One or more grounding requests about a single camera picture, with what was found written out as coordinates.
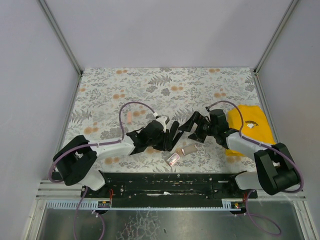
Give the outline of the red white staple box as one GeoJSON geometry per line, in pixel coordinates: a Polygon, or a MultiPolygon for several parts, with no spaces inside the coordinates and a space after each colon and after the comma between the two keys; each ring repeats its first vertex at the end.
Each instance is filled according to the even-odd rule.
{"type": "Polygon", "coordinates": [[[173,166],[181,157],[177,154],[177,153],[174,153],[172,156],[170,156],[168,159],[167,159],[167,164],[171,167],[173,166]]]}

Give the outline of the small pink white stapler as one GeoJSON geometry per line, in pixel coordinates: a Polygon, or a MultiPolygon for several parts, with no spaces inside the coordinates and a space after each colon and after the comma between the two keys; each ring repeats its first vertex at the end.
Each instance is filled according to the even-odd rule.
{"type": "Polygon", "coordinates": [[[131,112],[127,113],[127,123],[132,124],[132,113],[131,112]]]}

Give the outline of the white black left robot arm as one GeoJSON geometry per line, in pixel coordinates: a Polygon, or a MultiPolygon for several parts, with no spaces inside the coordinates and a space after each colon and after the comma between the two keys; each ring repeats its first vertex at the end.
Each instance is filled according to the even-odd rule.
{"type": "Polygon", "coordinates": [[[96,161],[139,154],[149,147],[170,152],[183,135],[179,126],[174,121],[167,129],[167,120],[163,116],[120,139],[90,143],[84,135],[78,135],[53,157],[50,180],[53,183],[63,182],[66,186],[81,184],[97,191],[106,184],[106,180],[100,170],[93,168],[96,161]]]}

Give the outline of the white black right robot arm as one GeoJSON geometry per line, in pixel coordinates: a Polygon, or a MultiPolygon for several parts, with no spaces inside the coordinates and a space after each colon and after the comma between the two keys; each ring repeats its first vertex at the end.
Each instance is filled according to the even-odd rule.
{"type": "Polygon", "coordinates": [[[214,137],[216,143],[226,150],[239,152],[253,160],[254,172],[245,171],[235,176],[241,190],[263,190],[272,196],[279,192],[289,193],[293,186],[304,183],[285,144],[270,145],[245,136],[229,126],[221,109],[210,111],[209,117],[196,111],[179,130],[190,132],[188,138],[200,143],[208,136],[214,137]]]}

